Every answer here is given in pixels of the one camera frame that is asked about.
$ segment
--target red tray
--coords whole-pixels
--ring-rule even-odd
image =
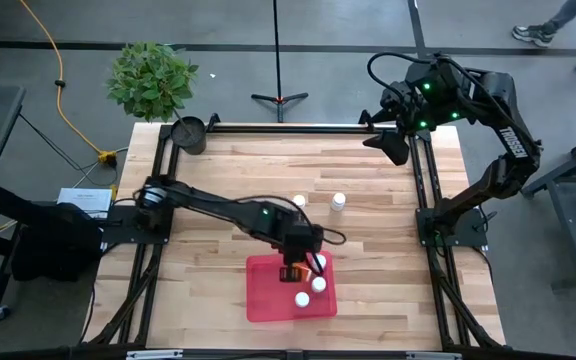
[[[307,282],[283,283],[279,269],[283,255],[250,256],[246,260],[246,314],[250,322],[281,321],[333,317],[337,315],[337,296],[333,277],[332,257],[326,251],[324,278],[326,290],[315,293],[311,276]],[[305,308],[295,305],[295,295],[305,292],[310,303]]]

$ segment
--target gray floor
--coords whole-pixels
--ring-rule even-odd
[[[37,15],[60,40],[152,40],[187,44],[271,44],[269,1],[262,0],[32,0]],[[282,41],[289,45],[415,44],[406,0],[280,0]],[[516,22],[540,22],[563,0],[418,0],[427,46],[522,49],[508,34]],[[554,47],[576,49],[576,21]],[[43,39],[11,0],[0,0],[0,39]],[[126,146],[134,119],[106,100],[112,51],[63,51],[68,87],[64,109],[80,130],[104,149]],[[273,122],[274,112],[252,102],[253,92],[274,95],[273,54],[187,52],[200,65],[197,96],[187,113],[224,121]],[[362,109],[378,109],[381,89],[365,72],[370,54],[284,53],[284,93],[310,97],[286,112],[286,122],[355,123]],[[576,144],[575,57],[463,56],[464,66],[506,71],[515,77],[526,124],[546,148],[544,173],[565,161]],[[0,84],[28,89],[24,113],[82,164],[94,153],[75,137],[54,108],[56,60],[48,50],[0,50]],[[377,74],[402,79],[407,64],[383,59]],[[472,181],[502,149],[481,126],[457,124]],[[54,181],[44,180],[50,174]],[[97,182],[113,174],[99,169]],[[30,199],[52,199],[80,178],[19,122],[0,162],[0,184]],[[576,264],[557,224],[550,200],[539,194],[486,203],[496,210],[489,232],[495,290],[507,342],[523,350],[576,355],[576,291],[554,295],[550,283],[574,276]],[[13,284],[7,303],[15,314],[0,323],[0,351],[74,344],[93,282],[93,273],[75,284],[45,279]]]

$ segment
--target black pot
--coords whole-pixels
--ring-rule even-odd
[[[199,155],[206,150],[206,125],[194,116],[184,116],[172,124],[170,131],[172,142],[179,145],[190,155]]]

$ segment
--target green plant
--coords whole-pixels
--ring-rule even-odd
[[[126,115],[150,122],[164,122],[184,100],[192,98],[190,82],[199,66],[186,64],[169,46],[153,43],[128,45],[112,65],[112,78],[107,81],[109,99],[123,105]]]

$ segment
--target potted plant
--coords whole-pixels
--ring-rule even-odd
[[[201,154],[206,148],[205,126],[196,117],[181,117],[177,110],[192,98],[190,84],[199,66],[178,58],[165,45],[135,43],[121,51],[107,81],[108,98],[123,105],[126,115],[148,122],[168,122],[175,116],[173,140],[189,154]]]

